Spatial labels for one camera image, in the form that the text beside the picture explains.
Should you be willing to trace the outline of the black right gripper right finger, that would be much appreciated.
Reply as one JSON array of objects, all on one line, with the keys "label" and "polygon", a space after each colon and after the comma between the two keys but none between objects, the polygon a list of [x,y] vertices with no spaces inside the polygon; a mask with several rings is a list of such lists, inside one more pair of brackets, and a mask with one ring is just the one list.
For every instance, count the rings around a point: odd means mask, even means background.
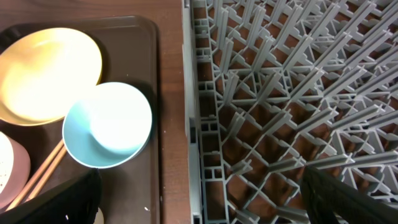
[{"label": "black right gripper right finger", "polygon": [[300,184],[311,223],[397,223],[397,210],[340,182],[324,171],[306,166]]}]

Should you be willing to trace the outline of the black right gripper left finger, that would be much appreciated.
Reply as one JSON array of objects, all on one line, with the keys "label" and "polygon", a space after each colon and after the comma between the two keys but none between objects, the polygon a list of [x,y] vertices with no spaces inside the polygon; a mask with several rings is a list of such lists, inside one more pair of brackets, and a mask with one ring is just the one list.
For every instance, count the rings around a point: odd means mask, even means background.
[{"label": "black right gripper left finger", "polygon": [[90,169],[22,205],[1,214],[1,224],[46,224],[95,222],[101,201],[102,180]]}]

